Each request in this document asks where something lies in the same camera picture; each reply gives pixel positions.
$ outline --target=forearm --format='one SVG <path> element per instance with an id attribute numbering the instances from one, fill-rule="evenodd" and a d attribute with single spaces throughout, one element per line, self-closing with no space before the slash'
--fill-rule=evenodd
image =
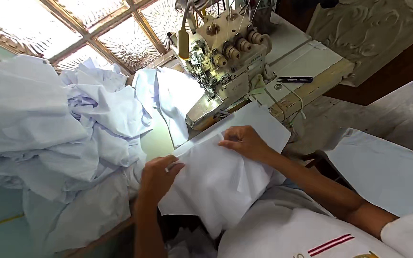
<path id="1" fill-rule="evenodd" d="M 157 205 L 137 200 L 135 258 L 166 258 L 162 233 L 157 222 Z"/>
<path id="2" fill-rule="evenodd" d="M 299 185 L 334 216 L 378 239 L 382 228 L 398 219 L 397 216 L 367 202 L 350 189 L 278 153 L 270 155 L 265 163 Z"/>
<path id="3" fill-rule="evenodd" d="M 366 203 L 361 196 L 346 187 L 278 153 L 270 156 L 266 163 L 299 185 L 341 220 L 346 220 L 352 212 Z"/>

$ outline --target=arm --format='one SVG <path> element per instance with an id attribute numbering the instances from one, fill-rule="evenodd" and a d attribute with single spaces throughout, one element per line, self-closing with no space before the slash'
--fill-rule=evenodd
<path id="1" fill-rule="evenodd" d="M 143 169 L 141 188 L 135 203 L 135 258 L 168 257 L 157 222 L 157 205 L 184 167 L 184 164 L 176 164 L 169 172 L 165 171 L 166 167 L 177 160 L 173 155 L 158 157 L 147 162 Z"/>
<path id="2" fill-rule="evenodd" d="M 226 130 L 224 139 L 220 146 L 277 169 L 337 218 L 378 239 L 382 228 L 398 219 L 337 182 L 280 155 L 267 146 L 251 126 L 231 127 Z"/>

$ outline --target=person's left hand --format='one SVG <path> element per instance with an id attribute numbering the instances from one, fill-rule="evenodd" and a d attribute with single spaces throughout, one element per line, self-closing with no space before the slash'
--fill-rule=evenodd
<path id="1" fill-rule="evenodd" d="M 182 163 L 175 164 L 169 172 L 166 172 L 165 168 L 177 160 L 177 157 L 168 155 L 156 157 L 146 163 L 141 175 L 141 188 L 138 193 L 140 202 L 151 208 L 157 207 L 159 201 L 172 186 L 176 175 L 185 166 Z"/>

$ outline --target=window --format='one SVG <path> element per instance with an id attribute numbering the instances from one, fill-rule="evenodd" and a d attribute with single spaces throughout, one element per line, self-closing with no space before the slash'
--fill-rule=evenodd
<path id="1" fill-rule="evenodd" d="M 206 12 L 224 10 L 211 0 Z M 0 46 L 49 59 L 57 70 L 92 57 L 133 74 L 170 49 L 182 13 L 175 0 L 0 0 Z"/>

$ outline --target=red stripe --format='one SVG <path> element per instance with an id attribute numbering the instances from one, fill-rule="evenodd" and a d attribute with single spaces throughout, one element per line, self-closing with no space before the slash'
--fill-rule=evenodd
<path id="1" fill-rule="evenodd" d="M 331 245 L 331 246 L 328 246 L 328 247 L 326 247 L 326 248 L 324 248 L 324 249 L 321 249 L 321 250 L 319 250 L 318 252 L 311 254 L 310 257 L 313 257 L 313 256 L 315 256 L 315 255 L 317 255 L 317 254 L 320 254 L 320 253 L 324 252 L 325 250 L 331 249 L 331 248 L 333 248 L 333 247 L 335 247 L 335 246 L 338 246 L 338 245 L 340 245 L 341 243 L 345 243 L 345 242 L 347 242 L 348 240 L 352 240 L 353 238 L 355 238 L 355 237 L 351 236 L 351 237 L 346 238 L 346 239 L 344 239 L 344 240 L 342 240 L 342 241 L 340 241 L 340 242 L 337 242 L 337 243 L 335 243 L 335 244 L 333 244 L 333 245 Z"/>
<path id="2" fill-rule="evenodd" d="M 315 247 L 314 249 L 311 249 L 311 250 L 309 250 L 308 252 L 311 253 L 311 252 L 316 251 L 316 250 L 318 250 L 318 249 L 320 249 L 320 248 L 322 248 L 322 247 L 327 246 L 328 244 L 331 244 L 331 243 L 333 243 L 333 242 L 335 242 L 335 241 L 338 241 L 338 240 L 340 240 L 340 239 L 342 239 L 342 238 L 344 238 L 344 237 L 348 237 L 348 236 L 351 236 L 351 235 L 350 235 L 350 234 L 343 235 L 343 236 L 338 237 L 338 238 L 336 238 L 336 239 L 333 239 L 333 240 L 331 240 L 331 241 L 329 241 L 329 242 L 326 242 L 326 243 L 324 243 L 324 244 L 322 244 L 322 245 L 320 245 L 320 246 L 318 246 L 318 247 Z"/>

